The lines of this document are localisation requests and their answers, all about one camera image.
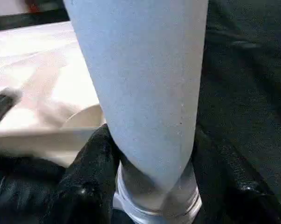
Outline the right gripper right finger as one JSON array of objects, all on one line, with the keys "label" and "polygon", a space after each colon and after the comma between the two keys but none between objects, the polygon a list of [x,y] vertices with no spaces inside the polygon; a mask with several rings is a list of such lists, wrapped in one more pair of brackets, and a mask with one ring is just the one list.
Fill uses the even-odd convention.
[{"label": "right gripper right finger", "polygon": [[225,140],[196,130],[193,168],[207,224],[281,224],[281,201]]}]

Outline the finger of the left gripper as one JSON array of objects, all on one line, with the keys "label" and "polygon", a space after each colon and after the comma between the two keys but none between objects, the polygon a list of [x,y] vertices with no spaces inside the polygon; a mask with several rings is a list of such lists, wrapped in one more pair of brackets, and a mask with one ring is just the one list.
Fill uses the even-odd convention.
[{"label": "finger of the left gripper", "polygon": [[0,224],[38,224],[65,167],[34,156],[0,155]]}]

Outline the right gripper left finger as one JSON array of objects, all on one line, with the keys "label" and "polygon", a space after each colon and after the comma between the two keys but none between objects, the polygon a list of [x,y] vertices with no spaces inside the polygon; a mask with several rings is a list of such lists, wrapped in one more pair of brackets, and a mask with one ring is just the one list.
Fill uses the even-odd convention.
[{"label": "right gripper left finger", "polygon": [[66,169],[48,207],[50,224],[109,224],[119,151],[108,126],[98,128]]}]

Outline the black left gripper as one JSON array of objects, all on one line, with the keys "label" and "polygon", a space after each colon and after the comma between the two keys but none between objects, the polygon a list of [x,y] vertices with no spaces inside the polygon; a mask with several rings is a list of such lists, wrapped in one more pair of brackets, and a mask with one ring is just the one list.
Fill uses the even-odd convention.
[{"label": "black left gripper", "polygon": [[22,98],[21,89],[5,88],[0,91],[0,122]]}]

